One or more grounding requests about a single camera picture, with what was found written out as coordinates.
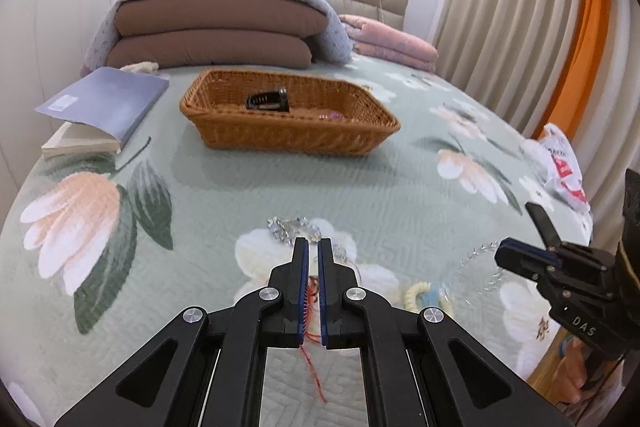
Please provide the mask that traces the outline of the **person's right hand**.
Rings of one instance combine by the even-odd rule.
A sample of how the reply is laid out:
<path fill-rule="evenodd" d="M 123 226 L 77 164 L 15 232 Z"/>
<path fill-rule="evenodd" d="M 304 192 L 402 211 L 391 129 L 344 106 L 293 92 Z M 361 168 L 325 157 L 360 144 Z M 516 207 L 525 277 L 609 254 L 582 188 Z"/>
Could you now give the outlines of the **person's right hand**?
<path fill-rule="evenodd" d="M 583 391 L 587 380 L 585 359 L 582 348 L 585 345 L 577 338 L 572 338 L 565 347 L 565 355 L 552 377 L 552 390 L 559 403 L 577 404 L 590 398 L 590 391 Z"/>

